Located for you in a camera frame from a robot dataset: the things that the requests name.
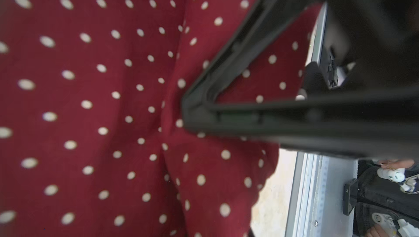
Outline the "red polka dot skirt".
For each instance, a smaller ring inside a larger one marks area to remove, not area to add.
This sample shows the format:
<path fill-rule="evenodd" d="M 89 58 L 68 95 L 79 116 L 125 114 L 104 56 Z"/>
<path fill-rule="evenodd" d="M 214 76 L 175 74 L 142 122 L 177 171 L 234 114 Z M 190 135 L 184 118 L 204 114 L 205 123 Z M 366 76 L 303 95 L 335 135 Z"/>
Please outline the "red polka dot skirt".
<path fill-rule="evenodd" d="M 181 98 L 255 3 L 1 0 L 1 236 L 250 236 L 279 147 Z"/>

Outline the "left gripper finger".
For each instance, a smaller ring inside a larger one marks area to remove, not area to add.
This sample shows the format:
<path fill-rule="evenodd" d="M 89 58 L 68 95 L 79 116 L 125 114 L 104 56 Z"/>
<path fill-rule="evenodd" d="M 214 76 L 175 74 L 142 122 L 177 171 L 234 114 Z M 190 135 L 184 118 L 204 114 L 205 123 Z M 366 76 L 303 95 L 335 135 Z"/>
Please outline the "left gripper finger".
<path fill-rule="evenodd" d="M 304 101 L 216 102 L 308 5 L 325 2 L 366 88 L 329 88 Z M 254 136 L 292 150 L 349 158 L 419 155 L 419 0 L 257 0 L 238 31 L 182 98 L 186 129 Z"/>

